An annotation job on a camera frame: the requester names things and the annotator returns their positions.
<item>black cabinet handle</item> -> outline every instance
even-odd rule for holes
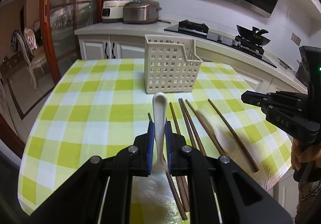
[[[108,43],[105,43],[105,54],[106,54],[106,56],[107,56],[107,59],[109,59],[109,56],[108,56],[108,54],[107,54],[107,46],[108,46]]]
[[[115,47],[115,43],[113,43],[113,48],[111,49],[111,54],[113,59],[116,59],[116,56],[114,55],[114,47]]]

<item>white rice cooker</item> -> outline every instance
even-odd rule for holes
[[[102,21],[104,23],[123,21],[123,6],[128,2],[126,0],[104,1],[102,6]]]

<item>wooden chopstick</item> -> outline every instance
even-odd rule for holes
[[[206,131],[206,133],[208,134],[208,136],[210,137],[211,141],[213,142],[213,144],[215,145],[215,147],[217,148],[218,152],[220,153],[220,155],[226,155],[225,151],[222,149],[221,145],[219,144],[219,142],[217,141],[216,137],[213,135],[213,133],[210,131],[210,129],[208,129],[205,121],[203,120],[203,118],[199,115],[199,113],[193,108],[193,106],[190,104],[190,102],[186,99],[185,100],[186,103],[188,104],[188,106],[191,108],[191,110],[193,111],[193,113],[196,115],[196,117],[198,118],[199,122],[201,123],[201,125],[203,126],[204,130]]]
[[[171,112],[172,112],[172,116],[173,116],[173,120],[174,120],[174,124],[175,124],[175,128],[176,128],[176,133],[180,135],[181,132],[179,130],[179,124],[177,122],[175,111],[173,108],[173,104],[171,102],[170,102],[170,108],[171,108]],[[185,212],[189,212],[189,194],[188,194],[188,188],[185,189],[187,187],[187,182],[186,182],[185,176],[176,177],[176,182],[177,182],[177,186],[179,188],[179,194],[182,199],[184,210],[185,210]]]
[[[151,118],[150,113],[148,113],[148,118],[149,118],[150,121],[153,121],[152,118]],[[173,182],[172,176],[168,172],[166,172],[166,177],[167,177],[167,180],[168,180],[168,184],[170,185],[170,188],[171,188],[174,200],[176,202],[177,208],[179,210],[179,214],[181,215],[182,220],[187,220],[186,213],[184,211],[182,202],[179,199],[179,195],[178,195],[177,190],[175,188],[175,184]]]
[[[186,112],[184,110],[182,102],[183,102],[183,99],[179,99],[179,105],[180,105],[181,110],[182,110],[182,114],[183,114],[184,121],[185,121],[185,124],[186,124],[186,128],[187,128],[187,132],[188,132],[188,135],[189,135],[189,139],[191,140],[192,147],[197,149],[196,142],[194,140],[194,136],[193,136],[191,127],[189,126],[187,115],[186,115]]]
[[[192,128],[192,131],[193,131],[193,133],[194,133],[196,142],[197,142],[197,144],[198,144],[199,150],[201,151],[201,153],[202,153],[204,156],[206,156],[206,152],[205,152],[204,146],[203,146],[203,144],[202,144],[202,142],[201,142],[201,139],[200,139],[200,137],[199,137],[199,135],[198,135],[198,132],[197,132],[197,130],[196,130],[196,128],[195,128],[195,125],[194,125],[194,123],[193,123],[193,120],[192,120],[192,118],[191,118],[191,116],[190,116],[190,114],[189,114],[189,112],[188,112],[188,110],[187,110],[187,107],[186,107],[186,105],[185,105],[185,103],[184,103],[184,101],[183,101],[182,98],[181,98],[181,100],[182,100],[182,105],[183,105],[183,107],[184,107],[184,111],[185,111],[185,113],[186,113],[186,115],[187,115],[187,119],[188,119],[188,121],[189,121],[189,124],[191,125],[191,128]]]
[[[233,135],[233,137],[235,138],[235,140],[237,141],[237,143],[239,144],[241,150],[243,151],[245,157],[248,159],[248,161],[250,162],[253,170],[255,172],[259,171],[259,167],[257,166],[257,164],[255,163],[253,157],[251,156],[251,154],[248,152],[248,150],[246,149],[245,145],[243,144],[243,142],[241,141],[241,139],[238,137],[238,135],[236,134],[236,132],[233,130],[233,128],[231,127],[231,125],[228,123],[228,121],[224,118],[224,116],[220,113],[220,111],[217,109],[217,107],[214,105],[214,103],[208,99],[208,102],[211,104],[211,106],[214,108],[214,110],[217,112],[217,114],[220,116],[220,118],[223,120],[223,122],[225,123],[225,125],[228,127],[228,129],[230,130],[231,134]]]

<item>utensil basket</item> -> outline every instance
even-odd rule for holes
[[[195,40],[186,37],[145,35],[144,77],[147,93],[191,92],[202,60]]]

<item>human hand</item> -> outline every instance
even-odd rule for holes
[[[311,145],[306,150],[302,151],[300,142],[293,139],[291,151],[291,164],[295,170],[301,169],[302,163],[316,161],[316,166],[321,168],[321,144]]]

